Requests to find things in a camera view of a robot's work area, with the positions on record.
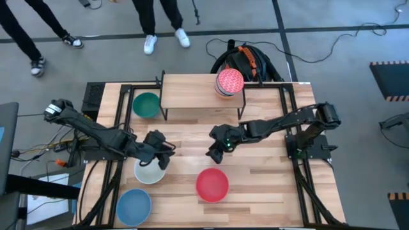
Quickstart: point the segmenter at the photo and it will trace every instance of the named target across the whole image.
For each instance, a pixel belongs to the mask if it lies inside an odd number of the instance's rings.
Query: jeans
[[[139,22],[142,30],[147,35],[155,35],[155,13],[153,12],[153,0],[132,0],[139,14]],[[177,30],[181,28],[183,19],[178,9],[176,0],[160,0],[160,3],[171,21],[172,27]]]
[[[68,32],[61,27],[49,6],[42,0],[26,0],[26,3],[39,14],[44,22],[47,23],[60,38],[68,34]],[[19,22],[17,22],[17,19],[6,4],[6,0],[0,0],[0,24],[32,61],[39,60],[41,57],[40,51],[38,51],[28,34],[21,28]]]

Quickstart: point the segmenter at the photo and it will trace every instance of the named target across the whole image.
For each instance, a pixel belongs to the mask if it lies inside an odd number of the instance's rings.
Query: shoe
[[[44,73],[45,58],[40,57],[39,60],[31,62],[31,75],[41,77]]]
[[[175,37],[179,39],[179,43],[183,48],[189,48],[190,47],[190,41],[189,38],[187,37],[185,30],[182,28],[179,28],[176,32],[174,32]]]
[[[155,43],[158,40],[156,35],[146,36],[145,44],[143,45],[143,51],[146,55],[151,55],[155,49]]]
[[[84,47],[84,44],[80,39],[78,39],[76,37],[73,37],[70,34],[65,35],[62,38],[62,41],[64,43],[68,44],[68,45],[71,45],[74,48],[77,48],[77,49],[81,49],[81,48]]]

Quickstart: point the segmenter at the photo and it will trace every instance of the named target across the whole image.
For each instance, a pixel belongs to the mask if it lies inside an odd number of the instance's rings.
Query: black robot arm
[[[169,164],[169,157],[174,155],[174,146],[166,142],[165,136],[158,130],[149,132],[144,142],[136,142],[136,135],[126,130],[120,130],[118,127],[106,128],[85,118],[68,100],[51,101],[44,111],[44,120],[75,128],[96,140],[102,149],[118,154],[124,159],[134,157],[148,165],[157,157],[162,170]]]
[[[256,143],[274,132],[304,124],[310,126],[295,135],[296,148],[299,150],[312,145],[314,138],[322,131],[337,128],[341,121],[333,105],[318,103],[270,120],[244,121],[239,123],[239,126],[214,126],[209,135],[215,142],[206,155],[219,164],[222,162],[223,153],[231,153],[239,144]]]

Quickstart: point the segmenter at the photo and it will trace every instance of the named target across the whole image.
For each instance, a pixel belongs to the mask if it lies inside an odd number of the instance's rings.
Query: gray floor
[[[137,13],[130,0],[114,4],[104,0],[101,9],[84,9],[77,1],[46,1],[73,35],[122,35],[141,33]],[[393,8],[400,0],[279,0],[286,28],[358,26],[363,22],[384,23],[394,19]],[[187,31],[277,28],[270,0],[196,0],[202,24],[196,25],[193,7],[180,0]],[[24,29],[33,38],[55,37],[45,23],[23,1],[9,0]],[[157,32],[171,32],[158,1],[155,1]],[[409,24],[408,6],[398,24]],[[340,32],[288,33],[292,53],[308,60],[327,55]],[[371,61],[408,60],[409,30],[390,30],[383,37],[369,31],[358,38],[344,37],[334,54],[318,64],[294,59],[299,81],[312,82],[317,102],[337,106],[343,124],[327,132],[333,165],[347,222],[353,226],[397,229],[387,192],[407,192],[409,152],[387,142],[378,122],[408,112],[407,102],[385,102],[368,67]],[[9,38],[0,29],[0,39]],[[212,38],[274,42],[281,49],[279,33],[223,36],[192,36],[190,49],[181,48],[175,38],[160,38],[151,56],[143,54],[144,39],[86,41],[83,50],[72,50],[60,42],[37,43],[48,59],[41,79],[29,75],[29,60],[14,43],[0,44],[0,103],[20,103],[20,114],[39,113],[55,98],[70,99],[76,108],[89,81],[137,81],[153,79],[164,69],[168,73],[208,73],[214,59],[207,56],[205,44]],[[257,45],[278,72],[290,80],[284,55],[271,45]],[[226,49],[220,42],[209,44],[218,56]],[[47,142],[58,129],[41,117],[19,118],[16,148],[29,148]],[[388,132],[396,142],[405,144],[407,134],[396,128]],[[64,153],[49,153],[33,162],[25,175],[42,174],[50,159],[66,158]],[[17,174],[22,164],[13,162],[10,172]],[[51,171],[58,168],[50,165]]]

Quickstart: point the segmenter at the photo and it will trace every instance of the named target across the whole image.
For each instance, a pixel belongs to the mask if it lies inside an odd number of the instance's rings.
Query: wooden table
[[[124,83],[105,85],[97,121],[107,127],[114,123],[121,84]],[[293,87],[298,107],[315,104],[309,83],[294,83]],[[159,93],[159,90],[139,89],[135,96],[146,91]],[[127,97],[124,99],[123,114],[127,99]],[[288,95],[286,99],[291,111]],[[246,89],[246,100],[247,106],[242,121],[272,119],[283,115],[277,89]],[[134,176],[135,159],[129,158],[124,163],[120,195],[132,188],[141,188],[152,198],[151,215],[139,227],[303,226],[293,166],[287,158],[284,143],[285,132],[273,133],[257,144],[240,145],[233,153],[225,153],[223,162],[217,165],[210,157],[205,156],[205,153],[213,143],[213,139],[208,135],[210,130],[214,125],[223,123],[237,126],[236,111],[173,109],[167,121],[160,115],[155,119],[141,119],[132,113],[130,127],[135,130],[138,141],[143,141],[149,130],[157,129],[164,133],[167,141],[177,146],[166,175],[154,185],[143,185],[137,181]],[[335,218],[344,222],[334,173],[322,160],[310,160],[310,164],[318,197]],[[87,165],[84,179],[92,165],[93,162]],[[82,207],[83,217],[100,195],[105,166],[106,162],[99,162],[89,177]],[[217,204],[200,200],[195,191],[197,175],[209,167],[223,170],[229,178],[229,194]],[[313,222],[311,202],[307,194],[305,197],[309,220]],[[103,224],[107,223],[110,204],[111,197],[108,197]],[[117,217],[114,226],[126,227]]]

